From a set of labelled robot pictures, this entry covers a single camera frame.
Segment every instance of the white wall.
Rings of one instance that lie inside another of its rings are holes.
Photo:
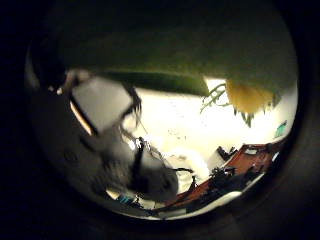
[[[223,82],[211,80],[208,81],[209,89]],[[218,146],[229,150],[232,146],[240,148],[243,143],[278,140],[273,139],[274,134],[285,120],[287,134],[297,106],[297,89],[294,87],[288,90],[275,109],[258,113],[250,129],[239,114],[233,115],[231,106],[212,106],[200,114],[200,97],[144,89],[138,89],[138,94],[142,99],[141,122],[147,132],[139,126],[134,134],[148,135],[147,138],[163,152],[176,147],[193,149],[207,162],[209,169],[223,163],[216,153]],[[126,125],[132,125],[132,122],[128,120]]]

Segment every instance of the bright light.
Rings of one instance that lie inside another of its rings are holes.
[[[82,118],[82,116],[80,115],[80,113],[78,112],[78,110],[76,109],[76,107],[74,106],[74,104],[71,101],[70,101],[70,107],[71,107],[73,114],[75,115],[75,117],[77,118],[79,123],[81,124],[81,126],[91,136],[92,130],[91,130],[89,124]]]
[[[136,145],[134,144],[134,142],[132,140],[130,140],[128,142],[129,148],[133,151],[136,149]]]

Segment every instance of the yellow object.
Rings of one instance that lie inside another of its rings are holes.
[[[229,103],[242,113],[253,114],[272,103],[273,93],[244,84],[226,81]]]

